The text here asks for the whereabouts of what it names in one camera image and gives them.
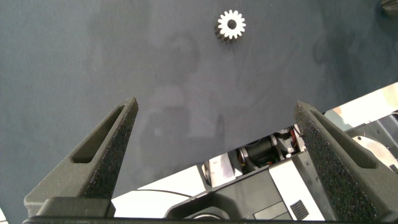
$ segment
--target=small gear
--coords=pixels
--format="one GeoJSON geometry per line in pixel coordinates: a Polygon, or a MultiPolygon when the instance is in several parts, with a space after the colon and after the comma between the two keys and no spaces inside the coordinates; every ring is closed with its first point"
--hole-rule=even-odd
{"type": "Polygon", "coordinates": [[[242,36],[245,26],[242,14],[237,11],[232,12],[232,10],[225,11],[224,15],[221,15],[221,18],[218,19],[215,34],[221,41],[232,43],[242,36]]]}

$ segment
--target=cable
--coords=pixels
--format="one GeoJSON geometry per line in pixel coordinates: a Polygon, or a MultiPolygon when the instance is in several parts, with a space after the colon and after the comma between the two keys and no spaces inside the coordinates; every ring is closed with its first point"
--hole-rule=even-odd
{"type": "Polygon", "coordinates": [[[175,195],[179,195],[179,196],[184,196],[184,197],[188,197],[188,198],[190,198],[190,197],[192,197],[192,196],[189,196],[189,195],[186,195],[186,194],[181,194],[181,193],[178,193],[178,192],[172,192],[172,191],[169,191],[169,190],[154,190],[154,189],[142,189],[142,190],[137,190],[137,191],[153,191],[153,192],[163,192],[163,193],[169,193],[169,194],[175,194],[175,195]]]}

